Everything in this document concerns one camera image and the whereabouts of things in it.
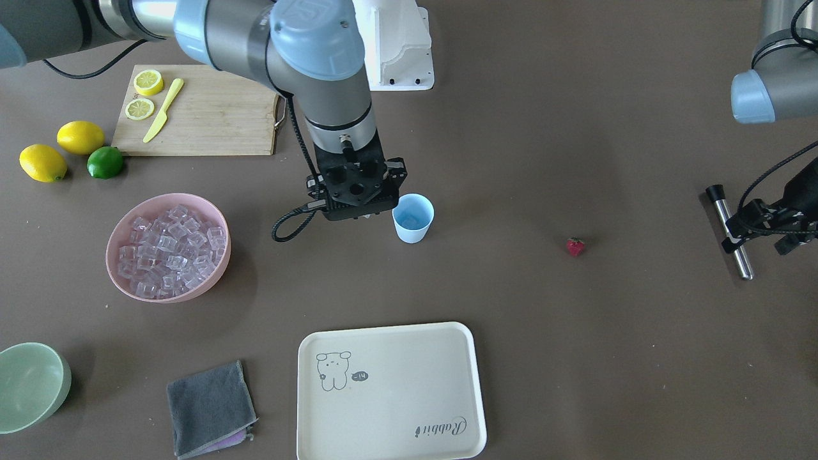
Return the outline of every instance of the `yellow knife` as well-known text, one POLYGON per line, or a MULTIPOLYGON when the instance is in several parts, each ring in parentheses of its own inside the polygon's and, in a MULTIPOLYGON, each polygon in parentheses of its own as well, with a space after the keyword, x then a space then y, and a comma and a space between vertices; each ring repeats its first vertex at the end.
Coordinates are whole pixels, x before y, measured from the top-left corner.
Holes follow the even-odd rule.
POLYGON ((156 137, 156 134, 159 133, 165 122, 168 121, 168 107, 170 107, 170 103, 173 102, 176 95, 179 94, 179 90, 182 89, 183 84, 185 84, 185 80, 183 79, 174 79, 173 83, 170 84, 168 96, 165 97, 164 102, 162 102, 162 107, 159 109, 159 112, 156 113, 154 122, 151 124, 151 128, 148 129, 148 134, 142 139, 143 142, 150 142, 151 139, 156 137))

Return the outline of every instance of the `blue cup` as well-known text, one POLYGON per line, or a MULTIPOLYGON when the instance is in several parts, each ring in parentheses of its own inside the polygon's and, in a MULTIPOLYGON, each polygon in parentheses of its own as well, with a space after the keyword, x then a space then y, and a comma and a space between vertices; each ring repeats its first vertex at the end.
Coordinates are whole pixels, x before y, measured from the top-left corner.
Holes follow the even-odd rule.
POLYGON ((407 243, 422 240, 434 219, 434 206, 423 195, 408 193, 401 196, 398 205, 392 210, 392 220, 398 237, 407 243))

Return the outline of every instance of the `bowl of ice cubes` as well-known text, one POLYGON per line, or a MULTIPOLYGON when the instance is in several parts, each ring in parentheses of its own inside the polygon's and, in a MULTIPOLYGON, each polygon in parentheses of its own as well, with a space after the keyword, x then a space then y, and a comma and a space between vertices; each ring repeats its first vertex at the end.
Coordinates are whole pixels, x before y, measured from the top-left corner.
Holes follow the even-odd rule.
POLYGON ((218 208, 189 193, 143 201, 116 224, 106 247, 111 281, 128 297, 172 304, 213 287, 230 260, 218 208))

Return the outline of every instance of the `cutting board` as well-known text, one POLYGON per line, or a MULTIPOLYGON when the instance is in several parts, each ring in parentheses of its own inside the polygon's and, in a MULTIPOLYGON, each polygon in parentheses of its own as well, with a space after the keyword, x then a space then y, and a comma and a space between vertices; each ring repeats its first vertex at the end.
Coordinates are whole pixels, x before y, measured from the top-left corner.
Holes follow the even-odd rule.
POLYGON ((276 112, 280 97, 252 80, 220 72, 208 65, 135 65, 123 82, 125 98, 111 145, 131 156, 237 156, 272 155, 276 145, 276 112), (141 96, 133 79, 146 69, 162 74, 164 89, 141 96), (162 106, 173 79, 184 79, 182 91, 168 109, 168 121, 159 134, 144 143, 155 113, 162 106), (154 114, 134 121, 125 106, 144 97, 156 105, 154 114))

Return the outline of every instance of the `folded cloth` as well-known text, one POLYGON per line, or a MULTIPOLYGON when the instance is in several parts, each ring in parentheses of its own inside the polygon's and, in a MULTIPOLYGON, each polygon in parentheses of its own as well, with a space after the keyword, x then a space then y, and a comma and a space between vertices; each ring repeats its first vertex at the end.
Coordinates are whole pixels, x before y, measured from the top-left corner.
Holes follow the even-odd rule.
POLYGON ((253 439, 258 418, 239 361, 169 383, 168 405, 179 460, 253 439))

